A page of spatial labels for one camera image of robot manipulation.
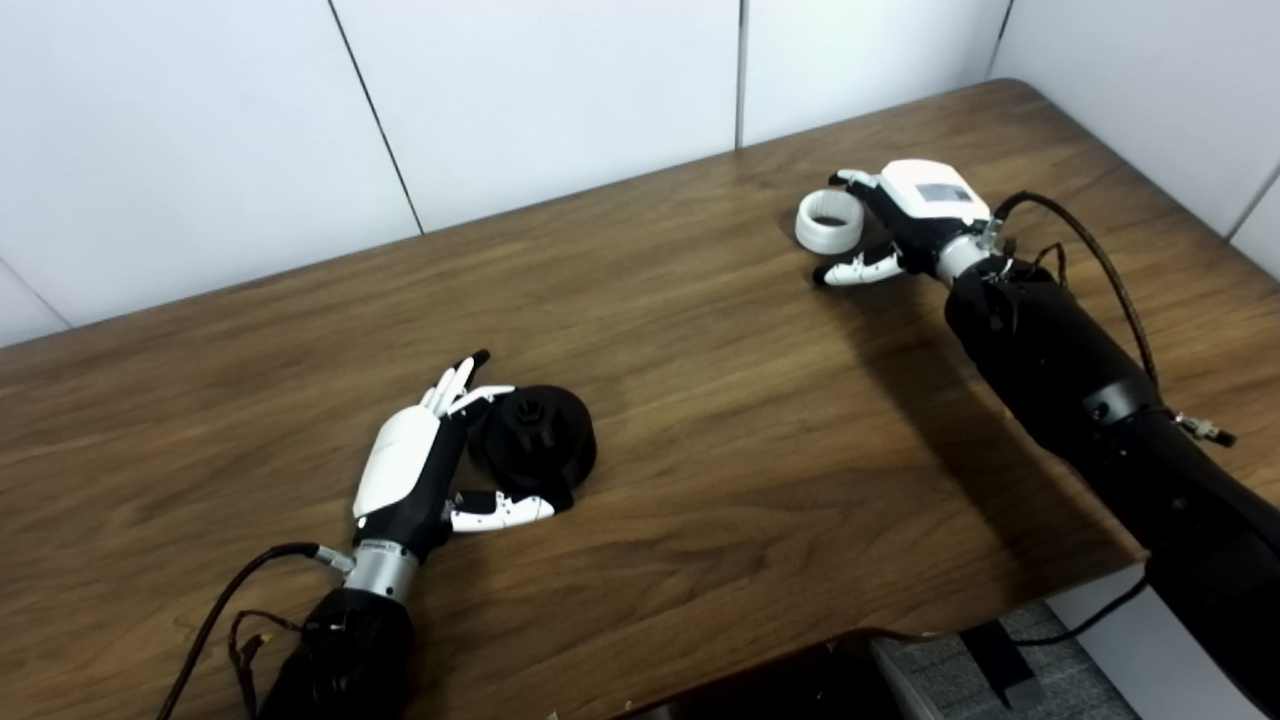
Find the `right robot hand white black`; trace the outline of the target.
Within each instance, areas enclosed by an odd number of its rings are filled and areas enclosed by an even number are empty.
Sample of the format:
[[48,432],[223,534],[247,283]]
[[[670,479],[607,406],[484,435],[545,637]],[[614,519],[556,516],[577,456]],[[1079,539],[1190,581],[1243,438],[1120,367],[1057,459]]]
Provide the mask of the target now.
[[818,266],[812,273],[817,287],[913,274],[951,288],[963,273],[995,256],[992,211],[951,165],[900,159],[878,173],[840,169],[828,184],[801,201],[796,237],[815,254],[854,255]]

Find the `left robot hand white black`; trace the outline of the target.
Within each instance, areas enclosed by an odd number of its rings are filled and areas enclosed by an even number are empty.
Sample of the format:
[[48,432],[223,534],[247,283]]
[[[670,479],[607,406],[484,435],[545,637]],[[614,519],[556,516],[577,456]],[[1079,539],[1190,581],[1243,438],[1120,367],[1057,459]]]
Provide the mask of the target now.
[[504,530],[567,510],[567,501],[545,495],[454,489],[472,428],[516,389],[472,387],[489,357],[481,348],[445,369],[381,425],[355,496],[356,548],[393,548],[424,564],[454,533]]

